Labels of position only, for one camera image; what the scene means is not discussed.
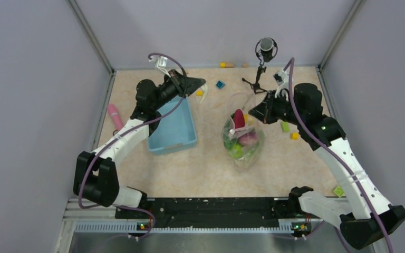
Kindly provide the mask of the yellow lemon toy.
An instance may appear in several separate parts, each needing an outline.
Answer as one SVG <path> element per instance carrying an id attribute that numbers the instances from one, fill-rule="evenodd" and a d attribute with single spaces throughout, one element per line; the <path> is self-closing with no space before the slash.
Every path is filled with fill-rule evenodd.
<path id="1" fill-rule="evenodd" d="M 255 119 L 248 114 L 244 114 L 244 121 L 245 121 L 245 125 L 253 125 L 255 122 Z"/>

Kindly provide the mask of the clear zip top bag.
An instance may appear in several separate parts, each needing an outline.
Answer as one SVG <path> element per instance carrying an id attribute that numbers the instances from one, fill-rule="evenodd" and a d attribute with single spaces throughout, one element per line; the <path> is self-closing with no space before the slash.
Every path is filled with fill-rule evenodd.
<path id="1" fill-rule="evenodd" d="M 227 100 L 221 139 L 237 171 L 251 168 L 263 151 L 264 131 L 258 120 L 248 114 L 255 105 L 253 92 L 235 93 Z"/>

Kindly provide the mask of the green lime toy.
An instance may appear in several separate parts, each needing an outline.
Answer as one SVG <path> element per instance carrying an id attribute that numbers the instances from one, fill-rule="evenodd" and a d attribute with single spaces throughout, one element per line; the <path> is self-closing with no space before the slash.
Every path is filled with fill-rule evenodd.
<path id="1" fill-rule="evenodd" d="M 241 144 L 235 143 L 232 148 L 228 151 L 229 156 L 233 159 L 240 159 L 243 157 L 243 146 Z"/>

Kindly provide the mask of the red fruit toy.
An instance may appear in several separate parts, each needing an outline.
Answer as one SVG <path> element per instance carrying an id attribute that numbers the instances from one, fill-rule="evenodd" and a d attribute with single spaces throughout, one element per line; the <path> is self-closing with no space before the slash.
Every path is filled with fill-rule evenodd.
<path id="1" fill-rule="evenodd" d="M 243 128 L 246 125 L 244 114 L 241 109 L 237 109 L 233 116 L 234 129 Z"/>

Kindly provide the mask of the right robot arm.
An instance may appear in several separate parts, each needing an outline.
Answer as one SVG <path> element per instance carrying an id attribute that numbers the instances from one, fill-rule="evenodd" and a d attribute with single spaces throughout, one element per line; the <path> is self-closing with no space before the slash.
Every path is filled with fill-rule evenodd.
<path id="1" fill-rule="evenodd" d="M 288 196 L 290 214 L 302 217 L 309 213 L 323 219 L 338 229 L 351 247 L 360 250 L 392 234 L 405 221 L 405 208 L 393 205 L 376 188 L 338 121 L 324 114 L 322 99 L 316 85 L 300 83 L 289 98 L 279 91 L 268 91 L 248 113 L 265 124 L 282 121 L 295 125 L 347 198 L 346 203 L 339 203 L 310 187 L 294 187 Z"/>

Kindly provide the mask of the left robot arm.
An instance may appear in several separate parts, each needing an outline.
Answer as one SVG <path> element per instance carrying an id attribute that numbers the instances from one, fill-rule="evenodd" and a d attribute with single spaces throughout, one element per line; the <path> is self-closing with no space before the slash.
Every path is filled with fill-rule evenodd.
<path id="1" fill-rule="evenodd" d="M 205 85 L 205 79 L 189 77 L 175 69 L 165 74 L 159 85 L 150 79 L 141 80 L 136 86 L 136 107 L 122 129 L 99 148 L 78 155 L 73 193 L 80 200 L 92 201 L 94 206 L 124 206 L 136 218 L 145 216 L 147 194 L 132 187 L 121 187 L 117 165 L 169 115 L 161 114 L 161 107 L 176 97 L 182 102 Z"/>

